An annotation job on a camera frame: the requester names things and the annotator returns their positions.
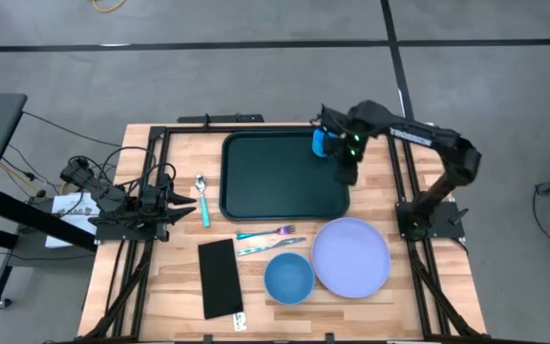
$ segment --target gray floor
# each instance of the gray floor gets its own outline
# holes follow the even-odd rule
[[[391,2],[402,39],[550,38],[550,1]],[[129,0],[109,14],[89,1],[0,0],[0,45],[385,37],[369,0]],[[550,341],[550,242],[531,211],[534,184],[550,179],[550,47],[408,48],[402,57],[416,117],[483,153],[477,181],[455,196],[471,209],[464,225],[489,333]],[[365,98],[400,113],[386,48],[0,54],[0,92],[25,93],[26,110],[110,141],[128,122],[204,113],[300,121],[321,103],[346,110]],[[12,143],[52,180],[71,155],[100,161],[110,151],[33,118]],[[24,197],[1,172],[0,189]],[[550,197],[538,209],[550,231]],[[0,343],[72,338],[89,279],[86,269],[15,270]]]

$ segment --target lavender plate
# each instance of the lavender plate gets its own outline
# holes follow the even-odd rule
[[[311,263],[328,290],[348,298],[367,297],[390,275],[388,245],[373,226],[342,218],[325,224],[313,241]]]

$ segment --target blue bowl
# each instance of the blue bowl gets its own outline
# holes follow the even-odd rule
[[[298,305],[311,294],[315,275],[311,264],[296,253],[282,253],[271,259],[264,271],[264,286],[283,305]]]

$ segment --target wooden table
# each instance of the wooden table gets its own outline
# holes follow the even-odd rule
[[[149,128],[148,124],[128,125],[123,145],[145,147]],[[198,198],[194,179],[198,173],[203,174],[208,184],[206,197],[211,227],[203,228],[201,212],[197,210],[169,228],[171,240],[168,243],[156,242],[140,340],[202,340],[205,333],[212,333],[214,340],[324,340],[325,333],[334,333],[337,339],[347,340],[421,338],[411,267],[406,244],[398,235],[393,209],[397,196],[385,138],[370,140],[364,162],[359,165],[358,183],[350,189],[351,205],[346,215],[371,223],[386,238],[391,254],[391,275],[385,286],[368,298],[346,299],[329,292],[316,280],[313,293],[303,304],[277,304],[264,290],[263,272],[266,263],[275,255],[286,251],[300,253],[309,258],[313,237],[325,223],[296,222],[298,234],[306,236],[307,241],[237,260],[243,307],[247,315],[247,331],[235,333],[231,315],[204,320],[197,245],[233,238],[238,230],[258,231],[288,225],[286,221],[232,223],[220,213],[218,199],[221,151],[222,141],[226,136],[227,134],[175,134],[172,137],[168,161],[178,170],[175,179],[176,192]],[[400,161],[404,161],[401,146],[398,147],[398,152]],[[434,151],[419,146],[413,148],[413,154],[420,187],[425,189],[440,175],[440,159]],[[143,160],[144,153],[141,151],[123,151],[116,171],[116,183],[138,177]],[[401,163],[401,169],[407,182],[407,168],[404,163]],[[406,188],[407,195],[412,195],[408,184]],[[279,239],[281,238],[263,236],[235,241],[235,248],[264,245]],[[433,244],[443,291],[468,323],[476,330],[484,332],[473,276],[465,252],[451,240],[437,239],[433,240]],[[118,242],[111,242],[98,249],[79,334],[89,331],[104,313],[117,247]],[[113,299],[120,283],[124,256],[123,252]],[[433,332],[437,333],[434,302],[427,290],[426,295]],[[134,301],[135,297],[132,295],[125,313],[122,333],[130,332]]]

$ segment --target black desk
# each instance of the black desk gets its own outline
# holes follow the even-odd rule
[[[27,96],[25,95],[0,94],[0,160],[22,117],[22,109],[26,101]],[[73,244],[72,249],[83,248],[80,250],[84,254],[88,253],[86,250],[96,252],[94,235],[50,215],[48,206],[52,207],[52,202],[45,202],[44,199],[38,202],[39,205],[23,203],[0,191],[0,216],[17,222],[25,229],[22,234],[0,230],[0,247],[10,249],[14,254],[25,257],[52,257],[56,254],[70,252],[69,249],[44,249],[45,237],[51,235]],[[13,266],[18,265],[14,264],[12,256],[7,255],[0,269],[0,298]]]

